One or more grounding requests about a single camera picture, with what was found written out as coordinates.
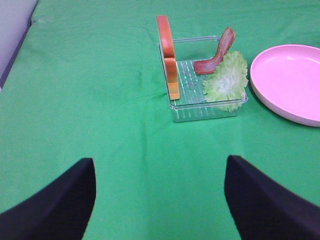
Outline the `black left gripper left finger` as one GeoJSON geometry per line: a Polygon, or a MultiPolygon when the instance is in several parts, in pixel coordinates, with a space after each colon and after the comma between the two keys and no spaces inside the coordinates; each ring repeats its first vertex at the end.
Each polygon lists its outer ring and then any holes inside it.
{"type": "Polygon", "coordinates": [[[81,240],[96,201],[92,158],[82,158],[28,199],[0,215],[2,240],[81,240]]]}

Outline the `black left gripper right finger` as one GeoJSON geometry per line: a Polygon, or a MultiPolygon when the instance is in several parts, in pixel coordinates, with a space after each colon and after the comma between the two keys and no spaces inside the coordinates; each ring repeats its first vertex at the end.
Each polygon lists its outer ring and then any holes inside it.
{"type": "Polygon", "coordinates": [[[239,155],[227,158],[224,195],[243,240],[318,240],[320,208],[239,155]]]}

